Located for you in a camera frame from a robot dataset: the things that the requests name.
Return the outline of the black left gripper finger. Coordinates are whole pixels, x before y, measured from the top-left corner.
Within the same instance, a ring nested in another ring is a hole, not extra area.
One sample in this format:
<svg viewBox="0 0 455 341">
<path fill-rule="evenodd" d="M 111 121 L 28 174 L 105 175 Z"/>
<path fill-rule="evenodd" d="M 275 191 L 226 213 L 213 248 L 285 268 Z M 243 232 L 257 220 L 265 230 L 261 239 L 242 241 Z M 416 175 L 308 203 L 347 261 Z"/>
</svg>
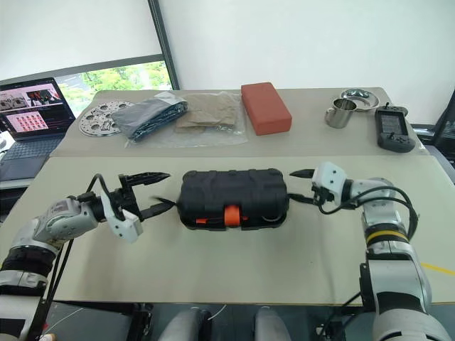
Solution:
<svg viewBox="0 0 455 341">
<path fill-rule="evenodd" d="M 123 183 L 129 186 L 151 185 L 169 178 L 171 175 L 162 172 L 145 172 L 134 175 L 124 175 Z"/>
<path fill-rule="evenodd" d="M 152 205 L 144 210 L 141 210 L 141 217 L 140 220 L 143 222 L 144 220 L 150 219 L 152 217 L 161 215 L 171 208 L 175 206 L 175 202 L 167 199 L 159 199 L 159 203 Z"/>
</svg>

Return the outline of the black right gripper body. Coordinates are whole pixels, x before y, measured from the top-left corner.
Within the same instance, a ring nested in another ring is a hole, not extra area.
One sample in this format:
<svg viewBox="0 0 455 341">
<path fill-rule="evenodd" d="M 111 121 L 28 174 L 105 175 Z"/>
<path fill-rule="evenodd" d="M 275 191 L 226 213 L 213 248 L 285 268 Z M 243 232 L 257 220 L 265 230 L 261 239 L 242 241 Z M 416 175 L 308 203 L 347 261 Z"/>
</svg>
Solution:
<svg viewBox="0 0 455 341">
<path fill-rule="evenodd" d="M 328 188 L 313 183 L 311 190 L 314 194 L 312 203 L 317 207 L 323 206 L 326 202 L 334 201 L 334 194 Z"/>
</svg>

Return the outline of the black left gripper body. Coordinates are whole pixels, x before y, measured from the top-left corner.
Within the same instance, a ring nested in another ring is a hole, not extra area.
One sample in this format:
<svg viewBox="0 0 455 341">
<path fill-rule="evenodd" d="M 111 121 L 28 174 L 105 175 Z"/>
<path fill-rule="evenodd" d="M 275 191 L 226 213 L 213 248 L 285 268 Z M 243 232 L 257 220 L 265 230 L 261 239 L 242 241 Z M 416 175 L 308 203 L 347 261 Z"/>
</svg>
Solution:
<svg viewBox="0 0 455 341">
<path fill-rule="evenodd" d="M 141 174 L 120 174 L 118 178 L 121 186 L 109 194 L 114 213 L 122 215 L 122 211 L 126 210 L 132 214 L 139 215 L 139 206 L 132 188 L 140 184 Z"/>
</svg>

